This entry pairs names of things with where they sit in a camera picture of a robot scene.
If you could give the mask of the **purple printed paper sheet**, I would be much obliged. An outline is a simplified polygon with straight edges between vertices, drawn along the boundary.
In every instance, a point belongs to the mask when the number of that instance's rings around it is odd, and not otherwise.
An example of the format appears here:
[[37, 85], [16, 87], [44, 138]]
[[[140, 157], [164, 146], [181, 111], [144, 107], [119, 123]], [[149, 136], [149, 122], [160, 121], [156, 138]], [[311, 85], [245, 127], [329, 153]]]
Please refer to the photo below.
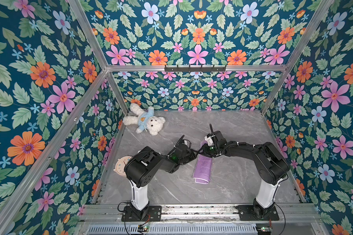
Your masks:
[[197, 184], [208, 184], [210, 182], [213, 159], [199, 154], [193, 173], [193, 179]]

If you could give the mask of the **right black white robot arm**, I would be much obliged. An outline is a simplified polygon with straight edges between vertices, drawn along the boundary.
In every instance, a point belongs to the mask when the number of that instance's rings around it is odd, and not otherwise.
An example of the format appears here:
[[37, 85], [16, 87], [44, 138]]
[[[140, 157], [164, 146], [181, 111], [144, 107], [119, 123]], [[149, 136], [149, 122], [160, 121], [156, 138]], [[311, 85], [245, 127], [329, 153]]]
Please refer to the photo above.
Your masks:
[[271, 142], [250, 145], [246, 142], [227, 141], [220, 131], [214, 131], [209, 125], [210, 133], [205, 136], [199, 153], [210, 158], [221, 156], [239, 157], [253, 161], [261, 177], [259, 192], [254, 200], [254, 208], [265, 211], [273, 207], [275, 195], [280, 183], [288, 176], [290, 167], [278, 148]]

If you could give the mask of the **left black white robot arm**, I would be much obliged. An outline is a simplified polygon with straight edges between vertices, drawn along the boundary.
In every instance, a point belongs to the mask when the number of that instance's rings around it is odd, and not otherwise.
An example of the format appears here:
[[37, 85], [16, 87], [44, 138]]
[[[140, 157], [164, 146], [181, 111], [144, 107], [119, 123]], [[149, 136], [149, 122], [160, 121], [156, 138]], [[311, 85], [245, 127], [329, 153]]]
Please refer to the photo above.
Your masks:
[[131, 157], [124, 168], [126, 178], [131, 185], [131, 205], [140, 212], [149, 206], [148, 184], [159, 170], [167, 173], [176, 172], [180, 166], [190, 163], [198, 156], [198, 151], [191, 148], [191, 142], [179, 138], [167, 154], [161, 154], [149, 146]]

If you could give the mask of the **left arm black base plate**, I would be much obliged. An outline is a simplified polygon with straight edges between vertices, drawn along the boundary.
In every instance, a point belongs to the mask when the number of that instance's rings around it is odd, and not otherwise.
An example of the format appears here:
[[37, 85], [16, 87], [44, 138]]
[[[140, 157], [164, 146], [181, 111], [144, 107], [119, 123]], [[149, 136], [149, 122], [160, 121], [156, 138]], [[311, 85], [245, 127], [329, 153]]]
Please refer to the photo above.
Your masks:
[[143, 210], [138, 210], [134, 206], [125, 206], [122, 222], [160, 222], [162, 214], [161, 206], [146, 206]]

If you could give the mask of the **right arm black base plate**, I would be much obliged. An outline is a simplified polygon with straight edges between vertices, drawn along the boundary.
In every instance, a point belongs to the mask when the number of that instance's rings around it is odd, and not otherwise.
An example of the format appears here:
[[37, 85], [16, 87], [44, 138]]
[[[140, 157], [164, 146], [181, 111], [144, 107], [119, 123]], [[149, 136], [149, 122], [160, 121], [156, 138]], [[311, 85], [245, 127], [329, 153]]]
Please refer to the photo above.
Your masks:
[[279, 215], [275, 206], [262, 208], [254, 205], [238, 205], [235, 207], [239, 212], [241, 221], [279, 221]]

